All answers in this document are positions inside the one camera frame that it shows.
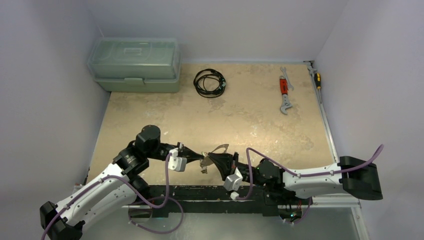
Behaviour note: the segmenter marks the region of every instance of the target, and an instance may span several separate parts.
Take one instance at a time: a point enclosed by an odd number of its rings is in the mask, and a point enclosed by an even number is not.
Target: beige table surface
[[[288,96],[293,104],[288,115],[280,112],[280,67],[294,86]],[[225,93],[207,99],[199,96],[193,78],[202,69],[220,71]],[[177,142],[197,153],[229,144],[246,163],[246,148],[252,147],[292,169],[333,163],[315,90],[304,64],[183,64],[178,93],[112,92],[94,150],[88,180],[112,162],[146,125],[157,125],[161,142]],[[261,157],[252,153],[253,165]],[[151,159],[140,175],[150,185],[165,184],[165,164]],[[214,165],[201,173],[199,162],[185,172],[169,172],[171,185],[222,185]]]

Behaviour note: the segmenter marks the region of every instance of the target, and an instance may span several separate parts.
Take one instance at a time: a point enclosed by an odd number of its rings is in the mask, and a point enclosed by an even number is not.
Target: gray wall
[[[384,200],[362,201],[370,236],[423,239],[424,1],[350,0],[316,58],[338,154],[376,164]]]
[[[105,36],[176,37],[185,61],[305,61],[348,0],[87,0]]]
[[[38,208],[87,173],[109,97],[85,64],[100,34],[82,0],[2,1],[0,33],[0,239],[38,239]]]

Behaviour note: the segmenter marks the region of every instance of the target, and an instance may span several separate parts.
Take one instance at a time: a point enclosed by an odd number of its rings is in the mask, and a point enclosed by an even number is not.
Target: black cable
[[[212,79],[215,81],[218,81],[219,85],[214,90],[207,90],[205,87],[205,80],[206,79]],[[226,88],[226,80],[224,76],[217,70],[212,68],[207,68],[204,70],[201,70],[196,74],[193,80],[193,85],[196,88],[197,93],[207,99],[213,99],[221,96]]]

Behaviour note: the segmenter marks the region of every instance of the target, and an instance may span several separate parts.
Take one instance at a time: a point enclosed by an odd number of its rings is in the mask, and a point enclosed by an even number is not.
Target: table
[[[288,95],[292,108],[280,112],[280,67],[286,67],[294,86]],[[200,70],[221,72],[227,82],[218,98],[203,98],[193,86]],[[252,147],[292,169],[316,168],[334,162],[316,91],[304,64],[183,64],[177,93],[112,92],[94,150],[88,181],[102,172],[112,159],[146,125],[161,130],[161,142],[177,142],[197,153],[229,144],[246,163]],[[252,155],[255,166],[261,157]],[[151,159],[140,175],[150,185],[165,184],[164,162]],[[222,185],[214,165],[201,173],[198,162],[185,172],[170,171],[172,185]]]

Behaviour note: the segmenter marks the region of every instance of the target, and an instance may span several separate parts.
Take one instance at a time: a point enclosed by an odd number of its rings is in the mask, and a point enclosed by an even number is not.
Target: screwdriver
[[[315,73],[313,80],[315,81],[315,86],[316,86],[316,89],[318,90],[319,103],[322,103],[322,100],[321,100],[321,75],[318,72]]]

